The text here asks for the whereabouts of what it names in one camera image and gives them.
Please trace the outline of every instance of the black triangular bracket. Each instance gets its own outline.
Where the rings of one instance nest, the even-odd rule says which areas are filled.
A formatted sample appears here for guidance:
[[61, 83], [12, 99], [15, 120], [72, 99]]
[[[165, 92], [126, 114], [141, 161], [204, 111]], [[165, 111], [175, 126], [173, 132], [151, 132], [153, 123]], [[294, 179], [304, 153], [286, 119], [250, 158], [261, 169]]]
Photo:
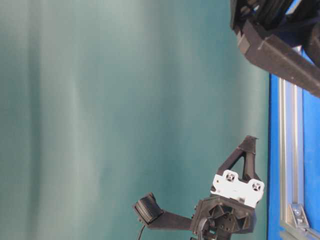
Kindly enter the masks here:
[[225, 170], [231, 170], [240, 158], [244, 158], [242, 181], [260, 178], [256, 174], [256, 140], [254, 136], [246, 136], [243, 142], [231, 153], [231, 155], [219, 167], [216, 174], [222, 176]]

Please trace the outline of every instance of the wrinkled fabric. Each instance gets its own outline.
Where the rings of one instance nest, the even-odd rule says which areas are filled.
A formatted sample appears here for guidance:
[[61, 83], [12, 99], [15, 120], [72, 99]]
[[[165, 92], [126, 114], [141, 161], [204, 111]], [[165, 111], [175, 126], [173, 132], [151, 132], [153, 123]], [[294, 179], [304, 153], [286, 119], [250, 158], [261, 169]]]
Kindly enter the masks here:
[[[191, 217], [246, 135], [267, 185], [269, 75], [238, 51], [228, 2], [2, 1], [0, 239], [135, 239], [148, 192]], [[266, 206], [267, 189], [232, 239], [266, 239]]]

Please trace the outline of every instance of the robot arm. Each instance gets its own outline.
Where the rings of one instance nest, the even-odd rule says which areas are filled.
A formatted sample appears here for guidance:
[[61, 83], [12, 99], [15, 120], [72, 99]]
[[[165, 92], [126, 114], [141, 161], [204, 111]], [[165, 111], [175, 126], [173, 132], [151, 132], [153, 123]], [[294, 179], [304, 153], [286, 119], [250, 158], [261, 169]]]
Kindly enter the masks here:
[[[191, 231], [192, 240], [230, 240], [232, 234], [254, 230], [255, 208], [264, 194], [264, 183], [255, 172], [256, 138], [247, 136], [219, 167], [210, 197], [200, 200], [192, 219], [161, 209], [152, 193], [142, 197], [133, 209], [149, 229]], [[243, 175], [232, 167], [244, 158]]]
[[320, 97], [320, 0], [302, 0], [287, 14], [292, 2], [230, 0], [230, 26], [250, 63]]

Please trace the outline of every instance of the bolt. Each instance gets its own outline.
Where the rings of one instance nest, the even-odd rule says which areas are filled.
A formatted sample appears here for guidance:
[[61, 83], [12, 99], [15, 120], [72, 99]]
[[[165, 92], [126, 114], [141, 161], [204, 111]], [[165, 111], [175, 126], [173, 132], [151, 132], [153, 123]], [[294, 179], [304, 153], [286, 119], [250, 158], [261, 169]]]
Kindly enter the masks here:
[[294, 214], [296, 215], [296, 216], [300, 216], [301, 215], [301, 211], [299, 210], [299, 209], [295, 209], [295, 210], [293, 210], [294, 211]]

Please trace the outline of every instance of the cable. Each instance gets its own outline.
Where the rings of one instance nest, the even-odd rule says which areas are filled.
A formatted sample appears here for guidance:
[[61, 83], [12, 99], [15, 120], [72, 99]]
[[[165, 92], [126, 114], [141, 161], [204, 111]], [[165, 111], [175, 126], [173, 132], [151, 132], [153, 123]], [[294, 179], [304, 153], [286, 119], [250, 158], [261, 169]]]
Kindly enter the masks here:
[[143, 225], [143, 226], [141, 227], [141, 230], [140, 230], [140, 232], [139, 232], [138, 237], [137, 237], [136, 240], [140, 240], [141, 235], [142, 235], [142, 232], [144, 231], [144, 229], [145, 229], [145, 225]]

